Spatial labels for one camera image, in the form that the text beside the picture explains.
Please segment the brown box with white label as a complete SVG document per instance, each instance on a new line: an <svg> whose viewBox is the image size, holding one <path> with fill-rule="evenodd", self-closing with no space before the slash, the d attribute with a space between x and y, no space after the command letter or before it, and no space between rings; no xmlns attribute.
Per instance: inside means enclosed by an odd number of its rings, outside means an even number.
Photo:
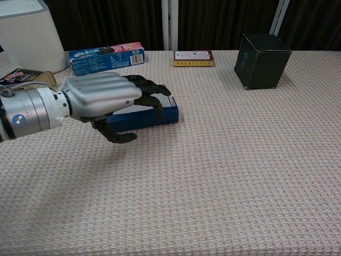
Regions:
<svg viewBox="0 0 341 256"><path fill-rule="evenodd" d="M214 57L211 50L174 51L174 67L213 67Z"/></svg>

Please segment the white metal frame post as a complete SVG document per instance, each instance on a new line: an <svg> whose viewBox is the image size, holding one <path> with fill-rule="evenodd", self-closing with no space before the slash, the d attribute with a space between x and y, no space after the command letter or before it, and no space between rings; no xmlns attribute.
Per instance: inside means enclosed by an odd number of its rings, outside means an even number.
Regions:
<svg viewBox="0 0 341 256"><path fill-rule="evenodd" d="M163 44L166 51L178 50L179 0L161 0Z"/></svg>
<svg viewBox="0 0 341 256"><path fill-rule="evenodd" d="M269 34L278 36L282 22L287 12L290 0L279 0L276 12L273 17Z"/></svg>

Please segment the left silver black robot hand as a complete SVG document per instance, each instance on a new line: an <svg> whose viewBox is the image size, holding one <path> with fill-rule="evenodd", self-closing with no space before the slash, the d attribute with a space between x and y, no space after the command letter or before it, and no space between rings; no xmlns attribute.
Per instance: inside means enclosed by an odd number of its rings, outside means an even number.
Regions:
<svg viewBox="0 0 341 256"><path fill-rule="evenodd" d="M135 133L119 134L107 123L114 112L133 105L152 107L159 119L163 106L154 94L170 96L164 84L157 84L141 75L120 75L103 72L67 78L61 91L68 100L70 117L90 122L108 141L124 144L137 138Z"/></svg>

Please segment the blue pink cookie box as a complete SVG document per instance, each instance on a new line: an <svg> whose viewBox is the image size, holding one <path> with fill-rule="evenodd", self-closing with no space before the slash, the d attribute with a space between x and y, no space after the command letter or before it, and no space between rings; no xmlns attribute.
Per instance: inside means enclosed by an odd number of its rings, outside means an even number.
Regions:
<svg viewBox="0 0 341 256"><path fill-rule="evenodd" d="M74 50L68 53L69 63L76 76L129 67L145 62L140 42Z"/></svg>

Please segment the black cube cardboard box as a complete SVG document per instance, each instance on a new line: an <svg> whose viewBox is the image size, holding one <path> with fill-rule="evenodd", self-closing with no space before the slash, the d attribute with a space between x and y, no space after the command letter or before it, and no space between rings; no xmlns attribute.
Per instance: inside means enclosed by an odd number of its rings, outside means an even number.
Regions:
<svg viewBox="0 0 341 256"><path fill-rule="evenodd" d="M276 88L292 50L273 34L243 34L234 71L244 89Z"/></svg>

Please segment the black gold snack packet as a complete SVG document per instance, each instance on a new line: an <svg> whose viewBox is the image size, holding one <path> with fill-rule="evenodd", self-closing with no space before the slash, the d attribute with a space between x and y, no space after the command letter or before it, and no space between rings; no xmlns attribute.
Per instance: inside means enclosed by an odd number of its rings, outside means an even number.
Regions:
<svg viewBox="0 0 341 256"><path fill-rule="evenodd" d="M14 90L49 87L56 90L56 79L50 71L36 71L18 68L0 78L0 88L10 87Z"/></svg>

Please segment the black pleated curtain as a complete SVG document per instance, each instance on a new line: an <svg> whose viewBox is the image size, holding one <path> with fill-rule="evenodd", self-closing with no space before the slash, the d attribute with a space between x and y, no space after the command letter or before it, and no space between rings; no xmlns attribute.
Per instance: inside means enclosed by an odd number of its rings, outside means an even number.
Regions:
<svg viewBox="0 0 341 256"><path fill-rule="evenodd" d="M237 50L243 34L268 34L279 0L179 0L178 49Z"/></svg>
<svg viewBox="0 0 341 256"><path fill-rule="evenodd" d="M292 50L341 51L341 0L290 0L278 37Z"/></svg>
<svg viewBox="0 0 341 256"><path fill-rule="evenodd" d="M163 50L161 0L44 0L65 51L140 42Z"/></svg>

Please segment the beige woven tablecloth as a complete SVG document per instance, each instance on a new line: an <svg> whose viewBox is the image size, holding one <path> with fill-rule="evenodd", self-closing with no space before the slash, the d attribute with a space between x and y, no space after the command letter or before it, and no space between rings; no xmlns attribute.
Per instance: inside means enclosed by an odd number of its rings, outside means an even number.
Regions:
<svg viewBox="0 0 341 256"><path fill-rule="evenodd" d="M341 256L341 52L295 51L245 90L237 51L175 68L179 122L108 142L90 124L0 144L0 256Z"/></svg>

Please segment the white square trash bin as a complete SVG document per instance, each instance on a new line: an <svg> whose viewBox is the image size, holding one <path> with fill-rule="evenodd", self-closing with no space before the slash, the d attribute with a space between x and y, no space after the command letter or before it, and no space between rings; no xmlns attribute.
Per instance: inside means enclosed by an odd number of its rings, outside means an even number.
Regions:
<svg viewBox="0 0 341 256"><path fill-rule="evenodd" d="M44 0L0 0L0 47L18 68L58 73L68 66Z"/></svg>

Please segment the dark blue long box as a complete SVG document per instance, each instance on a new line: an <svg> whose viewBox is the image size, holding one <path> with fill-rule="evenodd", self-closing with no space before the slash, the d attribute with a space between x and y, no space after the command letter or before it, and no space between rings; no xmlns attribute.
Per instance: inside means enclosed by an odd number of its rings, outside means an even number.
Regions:
<svg viewBox="0 0 341 256"><path fill-rule="evenodd" d="M163 106L163 118L159 119L156 110L152 107L132 105L114 112L107 118L107 123L116 132L125 132L167 125L178 122L178 106L173 96L156 95Z"/></svg>

